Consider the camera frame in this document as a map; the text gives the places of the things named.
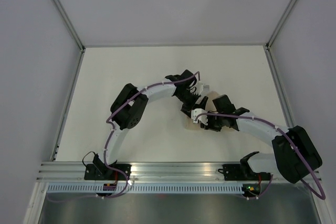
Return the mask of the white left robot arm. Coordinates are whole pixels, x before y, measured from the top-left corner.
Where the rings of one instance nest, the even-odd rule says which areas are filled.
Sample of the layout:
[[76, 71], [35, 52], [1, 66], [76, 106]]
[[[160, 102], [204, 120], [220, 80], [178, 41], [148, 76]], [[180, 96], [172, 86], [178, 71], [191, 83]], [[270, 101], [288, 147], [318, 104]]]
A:
[[128, 132], [138, 125], [147, 105], [162, 98], [176, 97], [182, 102], [181, 111], [189, 118], [197, 107], [204, 109], [209, 85], [200, 81], [200, 73], [185, 70], [182, 74], [166, 76], [162, 81], [148, 86], [136, 87], [126, 84], [113, 102], [106, 122], [111, 133], [101, 152], [94, 153], [87, 164], [84, 180], [117, 180], [118, 173], [129, 179], [130, 169], [117, 164], [117, 155]]

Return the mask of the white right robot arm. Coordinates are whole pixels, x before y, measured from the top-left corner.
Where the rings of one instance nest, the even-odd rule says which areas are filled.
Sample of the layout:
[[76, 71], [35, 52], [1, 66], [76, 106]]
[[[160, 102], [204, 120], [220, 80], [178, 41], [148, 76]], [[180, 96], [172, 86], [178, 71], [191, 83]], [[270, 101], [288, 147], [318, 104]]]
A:
[[269, 180], [274, 174], [295, 184], [322, 166], [322, 159], [304, 128], [276, 126], [246, 108], [235, 108], [227, 95], [214, 99], [213, 104], [214, 112], [193, 109], [192, 120], [205, 130], [219, 132], [228, 127], [250, 134], [273, 149], [271, 154], [254, 151], [240, 159], [239, 172], [246, 180], [257, 176]]

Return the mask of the beige cloth napkin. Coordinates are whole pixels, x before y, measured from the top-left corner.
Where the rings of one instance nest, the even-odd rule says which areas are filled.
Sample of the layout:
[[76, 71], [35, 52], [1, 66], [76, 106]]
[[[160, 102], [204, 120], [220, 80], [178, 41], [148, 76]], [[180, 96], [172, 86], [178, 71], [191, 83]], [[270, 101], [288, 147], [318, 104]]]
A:
[[[227, 95], [219, 95], [217, 92], [211, 91], [206, 96], [208, 96], [206, 108], [204, 109], [206, 112], [215, 111], [220, 114], [233, 115], [236, 111], [236, 107], [233, 103], [231, 103]], [[194, 124], [192, 119], [188, 117], [189, 115], [191, 115], [190, 112], [187, 112], [187, 118], [185, 119], [184, 127], [187, 130], [202, 129], [201, 124]]]

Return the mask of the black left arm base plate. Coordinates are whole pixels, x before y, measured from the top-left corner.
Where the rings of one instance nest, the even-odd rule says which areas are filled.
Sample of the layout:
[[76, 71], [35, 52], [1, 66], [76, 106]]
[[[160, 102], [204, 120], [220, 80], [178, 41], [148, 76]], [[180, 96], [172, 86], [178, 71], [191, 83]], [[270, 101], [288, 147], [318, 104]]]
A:
[[[123, 171], [127, 178], [131, 174], [131, 164], [120, 164], [116, 163], [114, 165], [115, 169]], [[86, 166], [84, 180], [117, 180], [125, 181], [125, 176], [116, 170], [108, 169], [106, 166], [103, 167], [103, 170], [100, 172], [94, 164], [88, 164]]]

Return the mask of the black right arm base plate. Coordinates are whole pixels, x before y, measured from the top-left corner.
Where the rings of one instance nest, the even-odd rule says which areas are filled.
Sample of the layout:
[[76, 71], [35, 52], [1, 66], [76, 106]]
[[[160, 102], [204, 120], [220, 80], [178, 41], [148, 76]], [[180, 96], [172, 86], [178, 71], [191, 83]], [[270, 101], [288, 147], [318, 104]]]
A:
[[271, 173], [256, 173], [247, 165], [242, 164], [223, 164], [217, 170], [223, 174], [225, 181], [270, 181]]

